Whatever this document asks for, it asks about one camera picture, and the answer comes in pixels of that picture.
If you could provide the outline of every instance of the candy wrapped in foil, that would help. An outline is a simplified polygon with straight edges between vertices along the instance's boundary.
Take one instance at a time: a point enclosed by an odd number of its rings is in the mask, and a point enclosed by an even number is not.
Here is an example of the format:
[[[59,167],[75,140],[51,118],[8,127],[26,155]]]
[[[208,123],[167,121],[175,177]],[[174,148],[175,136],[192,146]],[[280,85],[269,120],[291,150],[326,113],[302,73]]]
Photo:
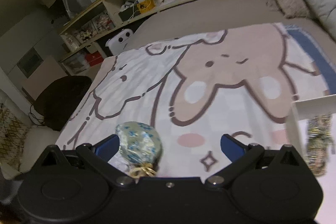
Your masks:
[[[117,125],[115,133],[120,140],[120,154],[133,167],[133,178],[154,176],[161,156],[162,144],[155,128],[141,122],[125,122]]]
[[[317,177],[326,172],[329,145],[332,154],[335,154],[334,140],[330,134],[331,117],[331,113],[328,113],[308,122],[307,164]]]

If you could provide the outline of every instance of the gold twist tie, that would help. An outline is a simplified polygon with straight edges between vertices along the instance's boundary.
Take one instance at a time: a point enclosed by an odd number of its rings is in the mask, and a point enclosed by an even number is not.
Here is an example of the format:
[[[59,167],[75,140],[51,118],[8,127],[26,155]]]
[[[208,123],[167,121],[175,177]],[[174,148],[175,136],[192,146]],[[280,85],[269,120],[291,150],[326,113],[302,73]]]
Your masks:
[[[153,165],[146,162],[141,164],[139,167],[134,167],[129,171],[128,175],[134,179],[139,179],[141,177],[154,177],[156,172],[153,170]]]

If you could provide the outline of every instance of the pink cheek circle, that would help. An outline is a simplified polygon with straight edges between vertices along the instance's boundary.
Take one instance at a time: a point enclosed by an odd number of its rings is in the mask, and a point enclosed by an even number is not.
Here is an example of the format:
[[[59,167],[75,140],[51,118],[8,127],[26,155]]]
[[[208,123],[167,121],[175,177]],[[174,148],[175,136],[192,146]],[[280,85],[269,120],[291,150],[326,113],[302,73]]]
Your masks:
[[[203,136],[197,133],[187,133],[177,139],[177,143],[184,147],[198,147],[205,143]]]
[[[276,144],[286,144],[289,143],[287,138],[286,130],[277,130],[272,132],[272,139]]]

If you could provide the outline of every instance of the cable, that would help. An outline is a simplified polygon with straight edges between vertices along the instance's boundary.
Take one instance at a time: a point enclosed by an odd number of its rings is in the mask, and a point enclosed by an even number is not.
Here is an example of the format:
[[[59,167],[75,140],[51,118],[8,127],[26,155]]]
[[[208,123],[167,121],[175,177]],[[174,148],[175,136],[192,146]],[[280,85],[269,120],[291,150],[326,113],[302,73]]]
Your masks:
[[[135,6],[135,2],[133,3],[133,9],[132,9],[133,14],[131,15],[129,19],[127,19],[127,22],[130,21],[134,17],[134,14],[137,12],[137,11],[134,11],[134,6]]]
[[[30,105],[30,110],[29,110],[29,113],[28,113],[28,117],[29,117],[29,119],[31,120],[31,122],[32,122],[34,125],[36,125],[36,126],[43,126],[43,125],[44,125],[44,119],[38,119],[38,118],[35,116],[35,114],[32,113],[32,106],[33,106],[33,105]],[[32,117],[33,117],[35,120],[37,120],[37,122],[39,122],[39,123],[34,122],[34,121],[31,119],[30,116],[32,116]]]
[[[16,133],[11,132],[10,134],[14,134],[19,140],[21,139]],[[14,142],[11,142],[12,144],[14,144],[15,146],[19,147],[19,148],[24,148],[23,146],[19,146]]]
[[[152,0],[150,0],[150,1],[149,1],[149,4],[148,4],[145,8],[142,8],[141,10],[147,9],[151,3],[152,3]],[[129,19],[127,19],[127,22],[130,21],[130,20],[134,17],[134,14],[137,12],[136,10],[134,11],[134,6],[135,6],[135,5],[136,5],[136,4],[135,4],[135,2],[134,2],[134,4],[133,4],[133,10],[132,10],[133,14],[131,15],[131,17],[130,17]]]

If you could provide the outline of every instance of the wall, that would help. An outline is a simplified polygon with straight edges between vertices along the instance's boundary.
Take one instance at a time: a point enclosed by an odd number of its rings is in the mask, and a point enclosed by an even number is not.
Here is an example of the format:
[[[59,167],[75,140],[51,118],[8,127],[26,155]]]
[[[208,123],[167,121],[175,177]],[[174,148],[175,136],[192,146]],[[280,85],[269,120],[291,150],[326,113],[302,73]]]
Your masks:
[[[56,31],[63,22],[60,19],[51,24],[47,10],[40,7],[0,37],[0,67],[18,90],[26,77],[16,64],[32,47],[43,60],[51,55],[58,61],[66,53]]]
[[[3,90],[13,102],[26,114],[29,113],[30,103],[23,94],[9,80],[4,71],[0,68],[0,89]]]

